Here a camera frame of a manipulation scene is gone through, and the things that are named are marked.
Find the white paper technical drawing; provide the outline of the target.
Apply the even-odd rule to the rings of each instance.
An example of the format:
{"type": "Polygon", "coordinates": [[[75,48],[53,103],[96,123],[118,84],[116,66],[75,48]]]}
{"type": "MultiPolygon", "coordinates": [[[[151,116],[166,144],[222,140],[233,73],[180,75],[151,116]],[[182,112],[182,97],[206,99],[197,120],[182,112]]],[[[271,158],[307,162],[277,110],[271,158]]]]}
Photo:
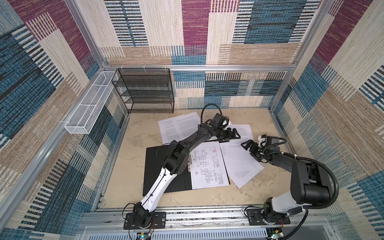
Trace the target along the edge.
{"type": "Polygon", "coordinates": [[[219,142],[200,144],[190,157],[193,190],[230,185],[219,142]]]}

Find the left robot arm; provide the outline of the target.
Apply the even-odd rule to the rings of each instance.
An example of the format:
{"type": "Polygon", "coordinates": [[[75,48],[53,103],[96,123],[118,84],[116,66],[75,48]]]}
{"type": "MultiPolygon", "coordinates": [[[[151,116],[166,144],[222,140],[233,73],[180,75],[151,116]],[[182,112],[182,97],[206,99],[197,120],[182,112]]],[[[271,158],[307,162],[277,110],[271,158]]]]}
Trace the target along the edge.
{"type": "Polygon", "coordinates": [[[162,164],[159,176],[145,197],[140,202],[134,204],[132,213],[126,214],[124,217],[125,223],[128,224],[125,227],[126,230],[131,227],[131,224],[135,224],[143,229],[155,225],[154,211],[173,179],[185,171],[192,150],[212,137],[217,138],[219,143],[227,143],[241,138],[235,128],[228,127],[230,124],[229,117],[224,116],[222,110],[216,104],[204,106],[200,119],[201,122],[196,132],[184,140],[178,142],[173,140],[168,144],[164,144],[165,152],[160,155],[156,154],[156,158],[162,164]],[[208,119],[204,122],[203,114],[208,106],[216,107],[219,112],[213,119],[208,119]]]}

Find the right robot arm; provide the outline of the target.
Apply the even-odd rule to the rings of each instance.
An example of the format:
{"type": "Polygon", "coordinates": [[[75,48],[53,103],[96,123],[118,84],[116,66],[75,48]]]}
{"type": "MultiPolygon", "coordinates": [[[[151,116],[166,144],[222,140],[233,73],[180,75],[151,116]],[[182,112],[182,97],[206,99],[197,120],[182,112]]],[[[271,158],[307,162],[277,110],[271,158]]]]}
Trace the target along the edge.
{"type": "Polygon", "coordinates": [[[268,198],[260,212],[267,225],[309,209],[324,209],[335,203],[340,187],[335,174],[323,163],[283,152],[287,140],[261,135],[258,142],[248,140],[241,146],[259,163],[270,164],[291,174],[290,190],[268,198]]]}

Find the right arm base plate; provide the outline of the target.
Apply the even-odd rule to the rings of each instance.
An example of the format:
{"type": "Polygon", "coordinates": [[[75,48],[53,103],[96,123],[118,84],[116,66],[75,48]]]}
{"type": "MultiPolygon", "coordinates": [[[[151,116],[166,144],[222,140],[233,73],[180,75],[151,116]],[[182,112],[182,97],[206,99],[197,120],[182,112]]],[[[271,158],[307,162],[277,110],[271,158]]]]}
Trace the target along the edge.
{"type": "Polygon", "coordinates": [[[288,215],[276,212],[264,214],[264,210],[260,208],[247,208],[244,213],[250,226],[289,225],[291,223],[288,215]]]}

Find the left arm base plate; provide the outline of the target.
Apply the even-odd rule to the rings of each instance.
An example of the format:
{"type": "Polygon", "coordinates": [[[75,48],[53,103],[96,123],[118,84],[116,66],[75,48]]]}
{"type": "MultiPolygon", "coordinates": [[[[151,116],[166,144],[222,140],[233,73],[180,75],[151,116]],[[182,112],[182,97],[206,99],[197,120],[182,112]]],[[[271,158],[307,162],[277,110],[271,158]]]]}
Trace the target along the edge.
{"type": "Polygon", "coordinates": [[[166,212],[152,212],[140,216],[139,214],[127,213],[124,222],[124,230],[135,229],[164,229],[166,226],[166,212]]]}

